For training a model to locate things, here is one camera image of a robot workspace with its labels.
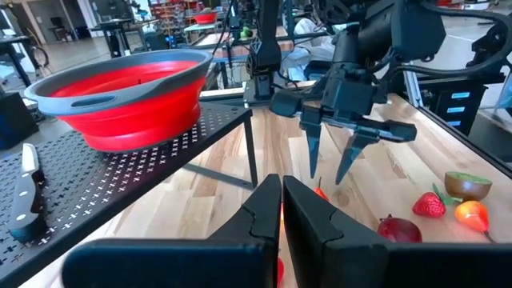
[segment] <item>wooden table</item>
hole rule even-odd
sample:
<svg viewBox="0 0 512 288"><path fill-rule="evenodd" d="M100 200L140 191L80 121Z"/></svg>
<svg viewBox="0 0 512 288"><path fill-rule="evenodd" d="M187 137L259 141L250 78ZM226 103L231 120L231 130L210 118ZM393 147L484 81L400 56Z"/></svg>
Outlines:
<svg viewBox="0 0 512 288"><path fill-rule="evenodd" d="M267 108L254 109L252 125L259 181L268 174L278 173L293 175L314 188L322 177L322 188L330 202L372 230L377 229L380 218L392 214L416 223L425 242L488 242L482 234L458 224L453 207L448 207L441 219L420 217L411 211L414 202L431 190L432 183L443 190L445 172L479 174L494 183L483 200L489 209L490 235L497 242L512 242L510 179L398 96L392 95L390 100L391 104L375 105L371 117L415 124L416 140L368 146L339 186L334 184L334 179L350 136L348 130L323 127L317 173L310 179L306 137L298 127L298 119L279 117ZM249 179L245 147L244 131L239 127L192 163ZM206 238L249 196L247 190L179 170L87 241L101 237ZM295 287L284 229L281 229L280 247L279 256L285 263L283 286ZM59 261L62 262L57 260L34 278L37 286L41 282L58 283L55 276Z"/></svg>
<svg viewBox="0 0 512 288"><path fill-rule="evenodd" d="M200 47L200 46L217 44L219 38L221 37L221 35L222 35L222 33L208 34L206 37L204 37L203 40L201 40L200 42L196 43L194 46ZM287 36L288 33L286 32L284 27L278 26L275 35L276 35L276 37ZM228 37L229 37L228 33L225 32L224 35L222 36L222 42L227 40ZM278 44L279 44L279 47L281 48L281 52L291 52L292 49L294 48L294 43L293 43L293 41L290 41L290 40L288 40L288 41L279 41ZM205 50L205 51L213 52L214 50L213 49L208 49L208 50ZM246 57L249 54L249 49L248 49L247 46L245 46L245 47L244 46L235 46L235 47L231 48L231 51L232 51L231 52L231 57L232 58L244 58L244 57ZM227 51L223 50L221 47L219 47L217 49L217 51L215 51L214 58L220 59L220 58L227 58L227 57L228 57Z"/></svg>

